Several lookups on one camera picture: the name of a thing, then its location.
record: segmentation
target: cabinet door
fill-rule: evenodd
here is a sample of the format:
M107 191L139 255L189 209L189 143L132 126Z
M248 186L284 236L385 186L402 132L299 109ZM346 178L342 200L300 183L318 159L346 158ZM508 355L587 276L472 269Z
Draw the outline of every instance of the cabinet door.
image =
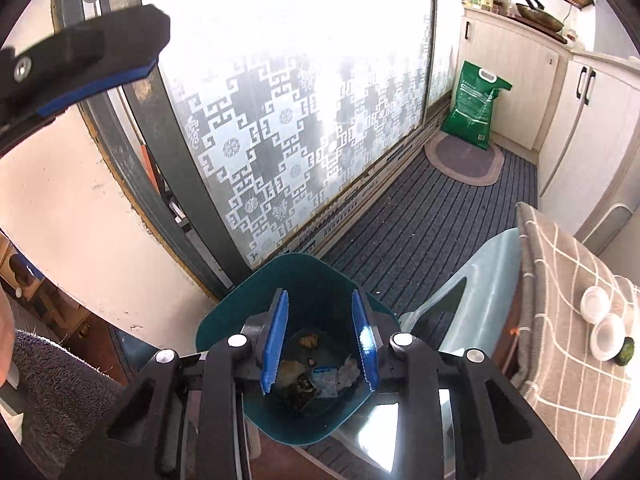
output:
M545 190L556 166L564 155L574 132L578 115L584 103L584 88L587 85L590 68L582 63L570 61L566 69L562 92L554 120L546 134L545 143L538 157L538 192Z
M513 85L496 99L491 129L530 150L549 101L558 54L516 32L464 17L458 59L458 77L464 59Z
M620 168L640 116L640 91L593 70L571 142L540 197L540 211L574 235Z

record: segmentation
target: towel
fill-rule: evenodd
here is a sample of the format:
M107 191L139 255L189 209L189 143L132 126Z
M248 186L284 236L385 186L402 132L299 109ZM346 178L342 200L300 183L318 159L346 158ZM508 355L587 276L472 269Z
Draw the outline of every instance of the towel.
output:
M589 350L593 327L580 315L591 285L610 298L627 335L636 336L638 288L530 205L517 205L522 254L518 364L511 382L536 410L583 479L610 453L631 378Z
M22 448L55 480L123 387L56 343L20 330L12 359L26 399Z

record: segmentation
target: green vegetable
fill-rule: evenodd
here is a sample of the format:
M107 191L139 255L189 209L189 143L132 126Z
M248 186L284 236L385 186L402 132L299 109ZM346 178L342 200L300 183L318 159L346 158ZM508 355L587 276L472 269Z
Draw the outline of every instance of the green vegetable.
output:
M622 343L620 352L618 352L618 355L613 358L615 364L618 366L628 365L629 361L631 361L631 358L634 356L635 346L633 338L625 337L625 342Z

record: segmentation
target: light blue chair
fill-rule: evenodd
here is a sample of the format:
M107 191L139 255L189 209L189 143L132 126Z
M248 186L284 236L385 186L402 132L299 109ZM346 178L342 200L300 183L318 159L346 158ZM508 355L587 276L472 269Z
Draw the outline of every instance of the light blue chair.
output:
M508 229L487 240L447 283L413 312L400 317L400 328L411 332L432 308L462 298L438 350L458 354L461 348L479 348L491 355L507 321L520 275L518 229Z
M420 326L443 312L452 314L446 329L441 352L463 355L467 348L479 348L492 355L507 320L520 275L520 241L517 228L509 229L487 240L447 283L418 309L403 314L399 321L403 332L419 336ZM377 405L383 397L372 396L366 405L337 428L332 436L340 440L353 454L367 462L389 469L393 443L389 435L395 433L397 419L382 416ZM450 431L451 408L447 390L440 391L442 431L444 438L445 478L452 478L455 469L454 443ZM371 446L367 442L379 439L386 446Z

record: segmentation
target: frosted glass pattern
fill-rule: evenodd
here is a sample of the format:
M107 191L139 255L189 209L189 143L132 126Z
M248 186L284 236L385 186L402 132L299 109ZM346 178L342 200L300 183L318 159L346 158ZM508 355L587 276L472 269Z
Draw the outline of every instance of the frosted glass pattern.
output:
M256 267L420 121L431 0L143 0L211 199Z
M462 0L436 0L436 27L433 44L433 71L428 106L453 88L460 45Z

